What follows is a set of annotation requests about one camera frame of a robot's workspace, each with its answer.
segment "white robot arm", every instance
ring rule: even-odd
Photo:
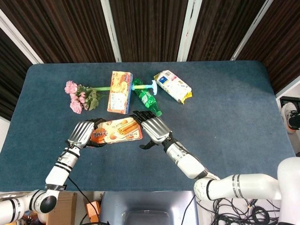
[[[46,178],[46,191],[35,190],[23,197],[0,202],[0,225],[20,219],[25,211],[48,213],[56,205],[60,191],[65,189],[65,181],[80,157],[79,151],[90,140],[94,123],[79,122],[68,139],[69,147],[58,157],[57,162]]]
[[[197,180],[194,192],[200,200],[218,198],[248,198],[281,200],[279,225],[300,225],[300,157],[288,158],[278,166],[278,180],[266,174],[236,174],[219,179],[180,142],[171,130],[150,111],[134,111],[131,115],[150,136],[147,145],[163,145],[164,151],[190,179]]]

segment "wooden wall panel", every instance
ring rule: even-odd
[[[230,60],[263,3],[203,0],[187,60]]]
[[[45,63],[113,62],[99,0],[0,0]]]
[[[188,0],[110,0],[123,62],[176,61]]]
[[[261,61],[278,93],[300,75],[300,1],[274,0],[238,56]]]
[[[31,62],[0,29],[0,116],[10,120]]]

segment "green plastic bottle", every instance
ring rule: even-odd
[[[139,78],[136,78],[132,81],[133,85],[143,85],[142,81]],[[140,100],[144,103],[147,109],[149,109],[151,112],[153,112],[156,116],[161,116],[162,112],[158,108],[158,104],[153,97],[153,95],[150,94],[148,89],[135,89],[136,94],[140,98]]]

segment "snack package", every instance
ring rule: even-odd
[[[99,123],[90,137],[92,142],[98,144],[134,141],[142,138],[140,125],[131,117]]]
[[[192,89],[170,70],[164,70],[154,76],[156,83],[171,95],[177,102],[184,104],[184,100],[192,97]]]
[[[127,114],[129,110],[132,74],[129,72],[112,72],[111,90],[107,110],[113,113]]]

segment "dark blue tablecloth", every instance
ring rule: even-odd
[[[169,69],[192,87],[193,97],[177,103],[161,88],[156,99],[174,137],[220,178],[236,173],[277,177],[279,162],[294,156],[266,68],[256,61],[41,64],[30,67],[0,153],[0,191],[44,188],[64,141],[80,120],[121,119],[107,112],[108,98],[93,111],[75,114],[66,81],[109,86],[112,71],[128,71],[151,83]],[[144,110],[135,93],[129,111]],[[85,148],[71,172],[82,190],[192,190],[162,147],[142,150],[140,141]],[[75,190],[72,184],[67,190]]]

